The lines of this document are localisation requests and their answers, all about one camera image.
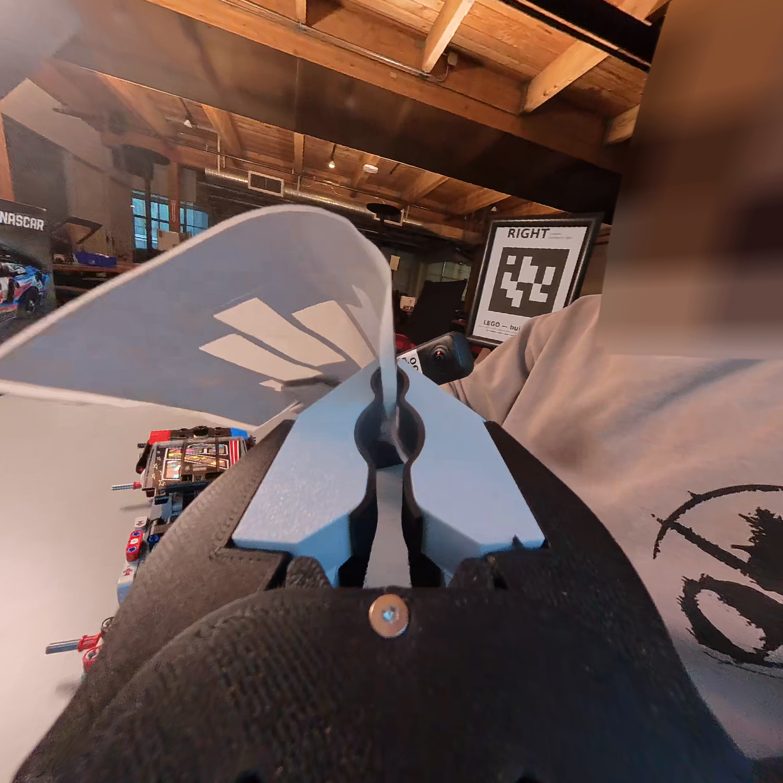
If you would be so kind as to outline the silver ventilation duct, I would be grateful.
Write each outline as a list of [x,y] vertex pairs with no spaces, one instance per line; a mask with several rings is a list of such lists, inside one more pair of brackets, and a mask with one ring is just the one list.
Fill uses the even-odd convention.
[[316,197],[318,197],[342,203],[381,203],[390,207],[401,208],[404,211],[421,210],[439,217],[445,217],[449,214],[444,208],[407,203],[394,197],[383,196],[377,193],[373,194],[364,190],[353,190],[319,179],[314,181],[295,179],[293,182],[290,182],[277,175],[266,174],[260,171],[224,170],[217,169],[215,166],[205,166],[203,168],[203,176],[210,181],[231,184],[232,186],[238,186],[240,189],[281,199],[315,201]]

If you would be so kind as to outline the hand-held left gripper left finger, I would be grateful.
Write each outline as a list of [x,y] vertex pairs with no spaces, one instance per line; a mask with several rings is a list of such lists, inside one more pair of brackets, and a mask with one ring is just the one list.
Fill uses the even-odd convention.
[[300,414],[232,534],[235,547],[310,557],[333,586],[350,559],[366,562],[384,413],[380,370],[369,365]]

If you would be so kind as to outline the black lego set box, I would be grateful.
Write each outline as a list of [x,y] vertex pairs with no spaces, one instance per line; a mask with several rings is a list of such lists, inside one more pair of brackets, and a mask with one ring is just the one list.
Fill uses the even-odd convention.
[[1,342],[56,306],[46,210],[1,200]]

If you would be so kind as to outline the holographic sticker sheet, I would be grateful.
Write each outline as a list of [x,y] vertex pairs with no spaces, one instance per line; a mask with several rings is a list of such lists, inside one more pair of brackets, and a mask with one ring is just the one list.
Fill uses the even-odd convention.
[[393,420],[391,286],[383,254],[347,219],[252,210],[2,343],[2,393],[265,425],[377,365],[382,422]]

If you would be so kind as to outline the framed marker sign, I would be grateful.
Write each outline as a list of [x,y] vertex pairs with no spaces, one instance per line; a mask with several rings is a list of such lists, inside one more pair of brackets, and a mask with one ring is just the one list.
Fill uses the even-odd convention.
[[577,299],[603,217],[599,212],[492,221],[467,339],[496,347],[520,334],[530,319]]

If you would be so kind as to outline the lego race car model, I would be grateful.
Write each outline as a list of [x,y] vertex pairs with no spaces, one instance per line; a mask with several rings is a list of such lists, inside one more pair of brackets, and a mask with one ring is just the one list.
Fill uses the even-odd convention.
[[155,430],[138,445],[139,479],[112,486],[112,491],[140,491],[147,498],[146,515],[135,519],[125,545],[116,590],[119,604],[182,512],[254,444],[244,429],[201,425]]

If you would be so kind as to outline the black patio heater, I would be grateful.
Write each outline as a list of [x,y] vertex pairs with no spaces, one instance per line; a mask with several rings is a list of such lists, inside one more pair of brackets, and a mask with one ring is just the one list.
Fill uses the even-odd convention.
[[366,209],[377,222],[377,226],[365,229],[365,235],[374,241],[397,238],[403,228],[403,211],[394,205],[382,202],[368,202]]
[[167,167],[171,159],[164,154],[141,146],[124,143],[111,147],[113,166],[116,170],[134,175],[144,181],[144,198],[146,205],[151,200],[151,182],[154,176],[154,167]]

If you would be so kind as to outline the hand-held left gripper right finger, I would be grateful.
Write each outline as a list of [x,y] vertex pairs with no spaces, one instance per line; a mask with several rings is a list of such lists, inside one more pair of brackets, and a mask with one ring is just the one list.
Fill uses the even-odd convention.
[[398,367],[396,437],[413,586],[447,584],[466,559],[543,546],[485,420],[408,366]]

